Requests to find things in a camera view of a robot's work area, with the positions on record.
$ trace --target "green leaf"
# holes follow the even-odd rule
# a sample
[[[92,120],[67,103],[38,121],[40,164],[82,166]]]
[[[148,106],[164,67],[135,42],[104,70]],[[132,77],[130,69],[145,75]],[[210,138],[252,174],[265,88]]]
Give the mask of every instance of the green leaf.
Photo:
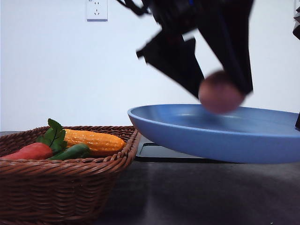
[[[46,133],[44,134],[44,138],[49,140],[53,140],[55,138],[55,131],[52,127],[46,131]]]
[[[50,127],[53,128],[53,130],[58,130],[58,131],[61,131],[62,130],[62,126],[61,124],[59,124],[58,122],[56,122],[55,120],[52,120],[52,119],[48,119],[48,125]]]
[[[67,142],[64,141],[66,131],[62,129],[61,124],[55,120],[48,119],[50,128],[45,132],[44,136],[37,138],[37,142],[48,145],[53,153],[61,152],[67,148]]]

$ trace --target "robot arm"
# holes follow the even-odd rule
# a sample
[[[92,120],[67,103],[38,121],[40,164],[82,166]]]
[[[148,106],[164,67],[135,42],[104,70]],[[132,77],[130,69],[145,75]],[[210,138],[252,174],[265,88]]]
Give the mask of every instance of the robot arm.
[[[248,51],[248,18],[253,0],[142,2],[140,11],[132,0],[125,0],[125,5],[139,16],[149,8],[162,30],[138,51],[138,57],[143,56],[147,63],[198,97],[204,77],[195,59],[195,40],[184,42],[182,34],[199,29],[238,89],[244,94],[253,90]]]

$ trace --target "white wall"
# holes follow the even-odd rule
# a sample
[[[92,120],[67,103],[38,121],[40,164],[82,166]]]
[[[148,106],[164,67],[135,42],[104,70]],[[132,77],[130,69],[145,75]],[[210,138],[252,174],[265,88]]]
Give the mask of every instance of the white wall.
[[[136,49],[159,30],[109,0],[108,22],[87,22],[85,0],[1,1],[1,131],[45,126],[130,125],[127,110],[197,103]],[[256,0],[250,21],[254,94],[244,106],[300,110],[300,41],[293,0]],[[207,75],[220,68],[198,32],[196,57]]]

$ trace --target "green pepper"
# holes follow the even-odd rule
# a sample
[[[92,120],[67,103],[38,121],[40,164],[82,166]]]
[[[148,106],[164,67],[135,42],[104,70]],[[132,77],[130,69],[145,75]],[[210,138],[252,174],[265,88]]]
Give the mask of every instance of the green pepper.
[[[49,160],[66,160],[66,159],[75,159],[75,158],[86,158],[90,155],[90,148],[84,144],[76,144],[66,149],[63,152],[56,154],[49,158]]]

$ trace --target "yellow corn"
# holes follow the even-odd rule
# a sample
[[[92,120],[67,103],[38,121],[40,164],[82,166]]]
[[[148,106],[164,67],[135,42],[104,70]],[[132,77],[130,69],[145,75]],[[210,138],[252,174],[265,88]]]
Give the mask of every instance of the yellow corn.
[[[67,147],[75,144],[85,143],[90,148],[92,156],[102,156],[121,150],[125,146],[125,142],[115,136],[104,133],[96,133],[86,130],[65,129],[65,141]]]

